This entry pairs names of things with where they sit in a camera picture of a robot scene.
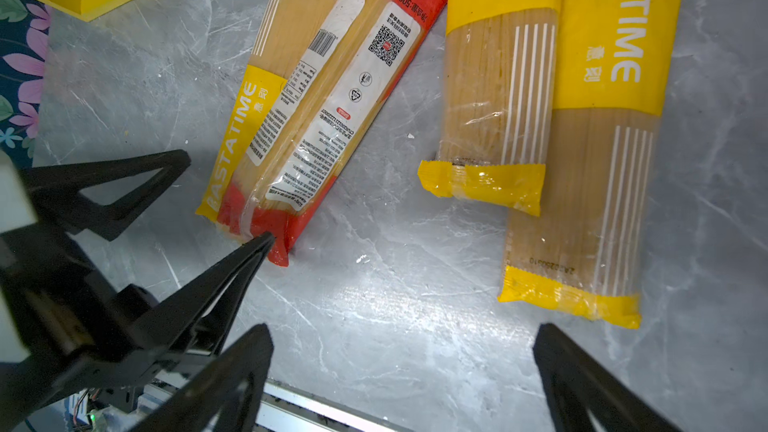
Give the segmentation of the red ended spaghetti bag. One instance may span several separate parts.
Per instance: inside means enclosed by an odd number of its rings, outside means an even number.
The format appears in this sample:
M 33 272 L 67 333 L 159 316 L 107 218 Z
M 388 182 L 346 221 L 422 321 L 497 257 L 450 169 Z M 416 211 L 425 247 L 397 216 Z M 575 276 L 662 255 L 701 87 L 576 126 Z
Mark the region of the red ended spaghetti bag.
M 341 174 L 447 0 L 336 0 L 234 170 L 217 220 L 269 232 L 278 266 Z

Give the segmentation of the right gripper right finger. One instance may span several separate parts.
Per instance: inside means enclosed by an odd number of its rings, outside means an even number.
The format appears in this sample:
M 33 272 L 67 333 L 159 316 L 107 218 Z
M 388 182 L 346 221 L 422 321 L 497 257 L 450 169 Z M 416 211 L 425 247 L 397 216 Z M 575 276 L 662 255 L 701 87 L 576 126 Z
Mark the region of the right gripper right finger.
M 576 342 L 552 323 L 539 327 L 533 346 L 557 431 L 676 431 Z

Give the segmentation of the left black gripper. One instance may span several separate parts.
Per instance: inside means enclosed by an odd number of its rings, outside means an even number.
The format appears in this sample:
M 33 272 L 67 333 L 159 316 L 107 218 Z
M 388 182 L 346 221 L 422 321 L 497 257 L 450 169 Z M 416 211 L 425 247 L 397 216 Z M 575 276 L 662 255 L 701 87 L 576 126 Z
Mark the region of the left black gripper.
M 221 352 L 274 235 L 251 239 L 160 303 L 134 284 L 116 291 L 67 234 L 116 239 L 190 164 L 176 149 L 20 172 L 35 210 L 63 231 L 35 223 L 9 240 L 19 262 L 1 286 L 30 355 L 1 362 L 2 425 L 82 389 L 139 387 L 160 371 L 191 378 L 198 358 L 186 351 Z

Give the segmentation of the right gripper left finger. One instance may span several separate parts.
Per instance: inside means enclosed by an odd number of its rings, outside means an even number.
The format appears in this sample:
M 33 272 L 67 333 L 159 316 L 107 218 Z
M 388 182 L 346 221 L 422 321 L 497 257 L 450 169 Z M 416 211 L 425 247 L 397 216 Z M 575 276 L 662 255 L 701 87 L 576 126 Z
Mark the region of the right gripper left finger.
M 274 344 L 266 324 L 258 324 L 227 349 L 222 335 L 205 324 L 190 333 L 219 355 L 151 414 L 135 431 L 250 431 L 256 424 Z

